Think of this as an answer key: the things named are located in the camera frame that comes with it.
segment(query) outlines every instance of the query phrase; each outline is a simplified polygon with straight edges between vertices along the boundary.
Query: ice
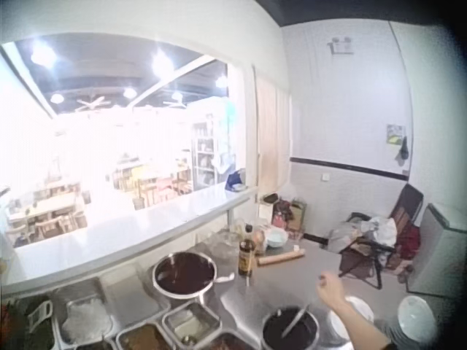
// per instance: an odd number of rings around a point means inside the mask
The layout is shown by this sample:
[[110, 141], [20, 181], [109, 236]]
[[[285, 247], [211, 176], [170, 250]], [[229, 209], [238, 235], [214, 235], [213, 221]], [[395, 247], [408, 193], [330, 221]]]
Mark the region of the ice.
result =
[[109, 315], [99, 299], [69, 306], [68, 318], [63, 323], [63, 330], [73, 343], [100, 339], [111, 327]]

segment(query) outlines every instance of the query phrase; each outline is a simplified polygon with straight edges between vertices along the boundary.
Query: white bowl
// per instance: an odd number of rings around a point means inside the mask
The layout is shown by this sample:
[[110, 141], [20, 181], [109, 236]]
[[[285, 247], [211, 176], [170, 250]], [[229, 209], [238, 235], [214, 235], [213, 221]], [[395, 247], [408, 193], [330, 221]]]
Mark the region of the white bowl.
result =
[[[368, 321], [373, 323], [374, 321], [374, 314], [371, 310], [370, 306], [361, 300], [358, 297], [347, 296], [345, 300], [350, 302], [353, 305], [353, 308], [360, 313], [363, 317], [365, 317]], [[344, 323], [342, 320], [336, 315], [334, 311], [329, 311], [328, 314], [328, 327], [331, 331], [333, 339], [338, 342], [346, 342], [350, 340], [349, 333], [345, 329]]]
[[271, 227], [266, 231], [266, 240], [271, 248], [280, 248], [289, 239], [288, 233], [282, 228]]

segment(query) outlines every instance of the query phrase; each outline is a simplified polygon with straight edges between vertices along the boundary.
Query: soy sauce bottle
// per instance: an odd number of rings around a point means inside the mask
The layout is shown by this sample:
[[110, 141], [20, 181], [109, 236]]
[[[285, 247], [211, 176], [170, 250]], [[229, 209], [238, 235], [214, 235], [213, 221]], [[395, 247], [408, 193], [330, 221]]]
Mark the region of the soy sauce bottle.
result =
[[252, 225], [245, 225], [247, 234], [240, 242], [239, 275], [250, 277], [255, 263], [255, 243], [252, 240]]

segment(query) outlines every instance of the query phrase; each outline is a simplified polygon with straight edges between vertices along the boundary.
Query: ceiling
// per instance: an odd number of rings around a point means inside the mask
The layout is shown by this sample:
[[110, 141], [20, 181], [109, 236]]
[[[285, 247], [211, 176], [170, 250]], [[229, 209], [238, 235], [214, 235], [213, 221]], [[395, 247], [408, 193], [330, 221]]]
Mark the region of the ceiling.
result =
[[333, 18], [373, 18], [429, 24], [437, 22], [420, 0], [256, 0], [280, 26]]
[[[31, 60], [34, 45], [45, 43], [57, 55], [52, 68]], [[73, 112], [82, 104], [105, 96], [111, 103], [102, 108], [127, 106], [131, 101], [123, 96], [126, 88], [139, 95], [159, 81], [153, 72], [153, 58], [162, 50], [178, 69], [202, 56], [182, 47], [132, 36], [109, 34], [58, 34], [16, 42], [27, 69], [44, 97], [49, 101], [54, 93], [64, 98], [61, 104], [50, 103], [55, 113]], [[175, 91], [189, 103], [210, 96], [226, 96], [226, 89], [216, 87], [216, 80], [226, 74], [226, 64], [212, 61], [174, 80], [148, 96], [137, 106], [165, 106], [174, 101]]]

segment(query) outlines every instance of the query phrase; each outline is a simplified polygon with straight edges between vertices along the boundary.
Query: curtain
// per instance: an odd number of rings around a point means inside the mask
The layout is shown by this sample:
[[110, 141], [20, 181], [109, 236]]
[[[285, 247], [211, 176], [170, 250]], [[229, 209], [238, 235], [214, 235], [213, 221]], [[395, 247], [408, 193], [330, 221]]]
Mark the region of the curtain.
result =
[[289, 174], [290, 94], [256, 76], [258, 108], [258, 194], [273, 193]]

